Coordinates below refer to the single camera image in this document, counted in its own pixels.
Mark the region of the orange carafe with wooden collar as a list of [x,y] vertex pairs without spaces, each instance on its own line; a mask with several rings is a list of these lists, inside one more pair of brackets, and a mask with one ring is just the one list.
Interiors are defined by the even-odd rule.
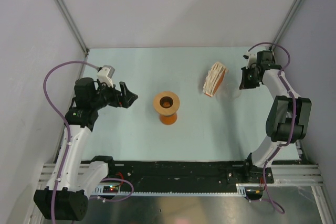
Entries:
[[172,125],[177,121],[177,111],[180,99],[172,91],[162,91],[153,100],[153,107],[159,114],[159,119],[164,125]]

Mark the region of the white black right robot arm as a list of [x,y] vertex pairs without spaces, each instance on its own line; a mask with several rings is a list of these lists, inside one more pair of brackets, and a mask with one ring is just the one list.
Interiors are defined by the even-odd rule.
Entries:
[[312,102],[293,89],[283,67],[276,64],[272,51],[263,50],[256,54],[248,51],[244,58],[247,63],[241,69],[239,88],[254,89],[263,84],[270,92],[273,104],[266,119],[266,137],[244,162],[243,181],[267,182],[267,171],[280,150],[305,137]]

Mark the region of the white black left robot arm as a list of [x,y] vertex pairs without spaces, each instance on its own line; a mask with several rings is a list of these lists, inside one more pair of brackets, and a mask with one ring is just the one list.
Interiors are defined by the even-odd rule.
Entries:
[[129,108],[138,95],[131,92],[124,82],[120,89],[115,85],[86,77],[75,82],[75,96],[65,115],[64,140],[54,171],[44,189],[35,191],[34,202],[46,219],[81,221],[86,215],[88,201],[98,184],[116,177],[116,168],[98,159],[79,176],[83,152],[98,111],[107,106]]

